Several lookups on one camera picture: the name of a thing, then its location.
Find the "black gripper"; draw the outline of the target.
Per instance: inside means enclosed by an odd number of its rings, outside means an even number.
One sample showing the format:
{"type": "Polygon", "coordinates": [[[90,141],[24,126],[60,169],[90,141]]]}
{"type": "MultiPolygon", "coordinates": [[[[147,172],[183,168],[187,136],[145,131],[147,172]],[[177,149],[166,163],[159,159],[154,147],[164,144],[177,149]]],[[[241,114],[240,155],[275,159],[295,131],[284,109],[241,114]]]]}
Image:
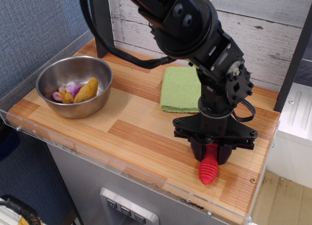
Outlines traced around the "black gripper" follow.
{"type": "Polygon", "coordinates": [[[174,136],[191,142],[196,160],[202,161],[206,145],[218,143],[217,162],[227,163],[232,154],[232,146],[252,150],[258,132],[235,120],[230,114],[223,117],[210,117],[202,113],[176,118],[173,120],[174,136]]]}

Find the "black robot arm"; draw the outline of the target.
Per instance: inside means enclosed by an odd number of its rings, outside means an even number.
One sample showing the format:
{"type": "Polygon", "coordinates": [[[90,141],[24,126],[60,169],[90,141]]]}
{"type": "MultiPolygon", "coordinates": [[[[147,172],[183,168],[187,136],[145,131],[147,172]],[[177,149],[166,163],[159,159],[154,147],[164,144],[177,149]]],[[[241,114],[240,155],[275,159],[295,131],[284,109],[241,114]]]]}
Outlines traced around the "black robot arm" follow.
{"type": "Polygon", "coordinates": [[[253,149],[257,131],[239,118],[238,104],[250,108],[246,97],[253,83],[244,65],[243,53],[222,30],[216,9],[209,0],[131,0],[146,18],[160,50],[174,59],[195,66],[201,84],[196,115],[173,121],[174,135],[186,138],[198,161],[217,148],[220,165],[237,148],[253,149]]]}

